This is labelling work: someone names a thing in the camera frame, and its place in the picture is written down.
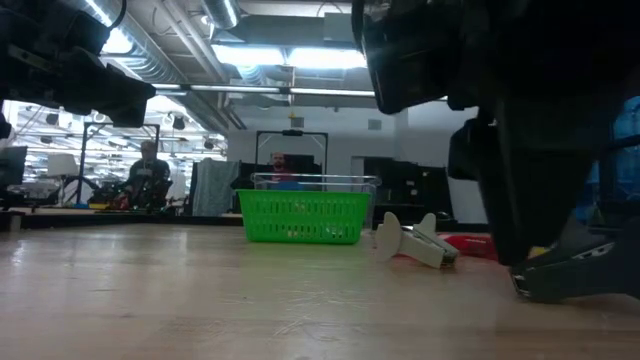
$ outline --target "green basket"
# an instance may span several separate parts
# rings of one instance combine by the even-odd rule
[[[369,194],[237,190],[249,241],[355,244]]]

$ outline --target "monitor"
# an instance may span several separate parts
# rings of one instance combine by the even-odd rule
[[[26,157],[26,146],[0,149],[0,187],[22,185]]]

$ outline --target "table surface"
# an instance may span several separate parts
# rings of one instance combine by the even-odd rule
[[[640,302],[518,299],[506,270],[439,271],[242,228],[125,225],[0,242],[0,358],[638,359]]]

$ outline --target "wooden table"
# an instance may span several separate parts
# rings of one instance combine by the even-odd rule
[[[231,227],[5,239],[2,360],[640,358],[640,302],[526,303],[481,259],[441,272],[376,263],[368,239],[251,244]]]

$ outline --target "gray curtain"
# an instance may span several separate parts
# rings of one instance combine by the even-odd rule
[[[198,183],[193,199],[194,216],[220,216],[232,204],[231,182],[238,177],[239,162],[204,159],[198,163]]]

